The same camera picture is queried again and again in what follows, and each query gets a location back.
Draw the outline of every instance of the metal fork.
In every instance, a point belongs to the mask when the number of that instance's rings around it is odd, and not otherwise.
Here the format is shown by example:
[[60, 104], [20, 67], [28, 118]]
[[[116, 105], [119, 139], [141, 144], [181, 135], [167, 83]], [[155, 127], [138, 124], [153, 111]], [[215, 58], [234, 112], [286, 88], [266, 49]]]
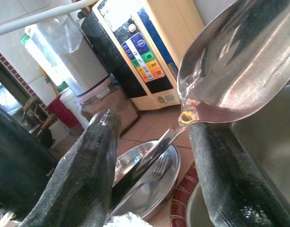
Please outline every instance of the metal fork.
[[157, 180], [160, 180], [166, 171], [170, 168], [172, 161], [171, 158], [163, 153], [158, 160], [156, 161], [156, 167], [153, 170], [152, 174], [145, 175], [140, 179], [139, 183], [135, 185], [128, 194], [123, 198], [123, 200], [116, 206], [116, 208], [107, 216], [107, 220], [109, 220], [118, 210], [119, 208], [133, 195], [135, 194], [144, 184], [152, 183]]

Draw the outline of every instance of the spoon handle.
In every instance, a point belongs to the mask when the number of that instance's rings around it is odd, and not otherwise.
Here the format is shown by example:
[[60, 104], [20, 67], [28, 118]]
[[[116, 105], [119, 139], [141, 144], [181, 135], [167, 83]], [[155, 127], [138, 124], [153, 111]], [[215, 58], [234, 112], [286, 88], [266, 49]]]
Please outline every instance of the spoon handle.
[[172, 125], [159, 139], [158, 143], [113, 187], [110, 212], [121, 203], [123, 198], [129, 198], [133, 194], [132, 187], [188, 126], [180, 125], [178, 122]]

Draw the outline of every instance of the white pipe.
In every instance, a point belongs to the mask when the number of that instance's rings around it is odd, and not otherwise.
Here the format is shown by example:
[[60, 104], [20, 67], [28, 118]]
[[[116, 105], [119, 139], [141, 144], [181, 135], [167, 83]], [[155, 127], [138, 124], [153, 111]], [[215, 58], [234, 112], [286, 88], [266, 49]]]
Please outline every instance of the white pipe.
[[70, 3], [65, 6], [58, 6], [55, 8], [52, 8], [50, 10], [47, 10], [42, 13], [38, 13], [29, 17], [25, 17], [22, 19], [18, 19], [12, 22], [8, 22], [5, 24], [0, 25], [0, 35], [18, 30], [22, 27], [26, 27], [28, 25], [36, 24], [40, 21], [47, 20], [53, 17], [57, 17], [63, 14], [67, 14], [70, 12], [73, 12], [78, 9], [85, 8], [98, 0], [81, 0], [75, 3]]

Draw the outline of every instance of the kitchen sink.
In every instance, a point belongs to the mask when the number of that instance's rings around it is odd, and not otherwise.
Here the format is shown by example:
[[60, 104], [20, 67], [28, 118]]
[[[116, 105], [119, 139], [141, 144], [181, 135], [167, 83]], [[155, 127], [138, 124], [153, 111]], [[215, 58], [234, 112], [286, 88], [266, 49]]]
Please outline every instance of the kitchen sink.
[[[290, 84], [259, 112], [232, 123], [230, 128], [258, 168], [266, 173], [290, 204]], [[196, 178], [186, 201], [174, 195], [172, 203], [185, 203], [186, 209], [181, 217], [174, 209], [171, 210], [172, 227], [182, 227], [184, 224], [187, 227], [213, 226]], [[183, 182], [180, 187], [188, 186]]]

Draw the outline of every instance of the stainless steel sink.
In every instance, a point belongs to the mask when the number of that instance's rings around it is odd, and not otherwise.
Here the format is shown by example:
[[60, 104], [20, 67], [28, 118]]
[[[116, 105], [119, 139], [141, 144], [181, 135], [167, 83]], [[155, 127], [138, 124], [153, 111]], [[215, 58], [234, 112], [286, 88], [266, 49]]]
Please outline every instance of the stainless steel sink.
[[[233, 123], [231, 129], [290, 204], [290, 84], [262, 110]], [[186, 224], [213, 226], [199, 185], [189, 197]]]

